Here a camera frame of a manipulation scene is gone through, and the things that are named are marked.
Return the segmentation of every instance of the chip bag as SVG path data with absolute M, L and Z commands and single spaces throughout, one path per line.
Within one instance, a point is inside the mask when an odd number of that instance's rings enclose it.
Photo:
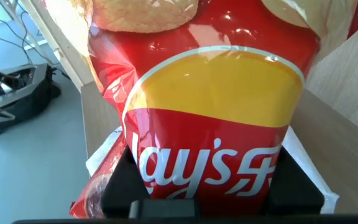
M 60 2 L 151 197 L 205 214 L 260 210 L 310 68 L 358 29 L 358 0 Z

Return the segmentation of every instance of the lay's chip bag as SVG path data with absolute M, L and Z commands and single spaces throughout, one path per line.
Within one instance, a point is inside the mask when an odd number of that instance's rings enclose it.
M 310 68 L 358 26 L 358 0 L 67 1 L 151 197 L 207 214 L 260 210 Z

